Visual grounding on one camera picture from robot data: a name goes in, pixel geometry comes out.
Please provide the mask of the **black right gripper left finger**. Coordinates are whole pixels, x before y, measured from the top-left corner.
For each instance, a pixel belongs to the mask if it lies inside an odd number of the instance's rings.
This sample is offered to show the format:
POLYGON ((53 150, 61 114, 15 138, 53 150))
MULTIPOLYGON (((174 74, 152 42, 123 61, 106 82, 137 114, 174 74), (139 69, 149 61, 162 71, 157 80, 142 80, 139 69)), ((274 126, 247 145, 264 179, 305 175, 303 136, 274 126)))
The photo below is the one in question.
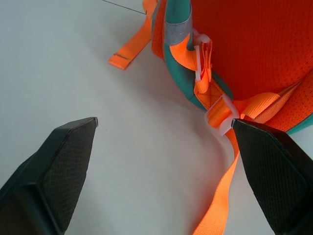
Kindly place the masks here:
POLYGON ((65 235, 82 191, 96 117, 55 128, 0 188, 0 235, 65 235))

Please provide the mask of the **orange and teal backpack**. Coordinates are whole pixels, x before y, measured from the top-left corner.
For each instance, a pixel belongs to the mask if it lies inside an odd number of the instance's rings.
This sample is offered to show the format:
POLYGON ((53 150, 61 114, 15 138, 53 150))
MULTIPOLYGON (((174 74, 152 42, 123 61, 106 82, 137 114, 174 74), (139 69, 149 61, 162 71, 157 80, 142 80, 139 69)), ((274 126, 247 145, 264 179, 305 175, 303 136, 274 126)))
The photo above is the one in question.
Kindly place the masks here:
POLYGON ((290 134, 313 125, 313 0, 143 0, 141 29, 110 59, 122 70, 148 44, 176 85, 229 139, 234 160, 192 235, 224 235, 242 160, 232 121, 290 134))

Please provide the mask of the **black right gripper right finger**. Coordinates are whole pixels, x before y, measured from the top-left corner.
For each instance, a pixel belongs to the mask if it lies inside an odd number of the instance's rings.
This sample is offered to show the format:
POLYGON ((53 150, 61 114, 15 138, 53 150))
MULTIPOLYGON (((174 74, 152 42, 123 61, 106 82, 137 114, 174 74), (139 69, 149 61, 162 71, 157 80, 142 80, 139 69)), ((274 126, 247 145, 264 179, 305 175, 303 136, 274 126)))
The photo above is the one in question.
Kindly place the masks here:
POLYGON ((245 174, 275 235, 313 235, 313 160, 285 132, 234 119, 245 174))

